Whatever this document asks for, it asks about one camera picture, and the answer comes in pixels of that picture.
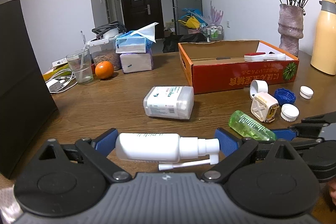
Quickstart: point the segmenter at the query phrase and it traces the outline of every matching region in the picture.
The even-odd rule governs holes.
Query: medicine bottle label
[[[182,86],[157,86],[147,99],[147,107],[152,115],[178,117],[177,99]]]

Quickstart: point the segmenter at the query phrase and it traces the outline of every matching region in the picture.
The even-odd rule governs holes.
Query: vase
[[[311,65],[329,75],[336,75],[336,0],[322,0],[316,23]]]
[[[299,39],[303,38],[303,9],[297,6],[280,4],[279,48],[294,56],[299,54]]]

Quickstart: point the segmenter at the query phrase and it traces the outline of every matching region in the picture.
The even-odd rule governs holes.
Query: green plastic bottle
[[[262,124],[252,119],[240,110],[236,110],[230,117],[229,127],[243,137],[250,137],[258,141],[275,141],[275,134]]]

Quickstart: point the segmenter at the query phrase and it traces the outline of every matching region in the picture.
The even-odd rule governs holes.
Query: door handle
[[[148,14],[149,14],[149,15],[151,14],[151,6],[150,6],[149,4],[147,5],[147,8],[146,8],[145,10],[148,11]]]

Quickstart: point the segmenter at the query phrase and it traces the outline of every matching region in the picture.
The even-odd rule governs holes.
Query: blue bottle cap
[[[278,100],[279,105],[294,104],[296,97],[293,92],[287,89],[277,89],[274,92],[274,98]]]

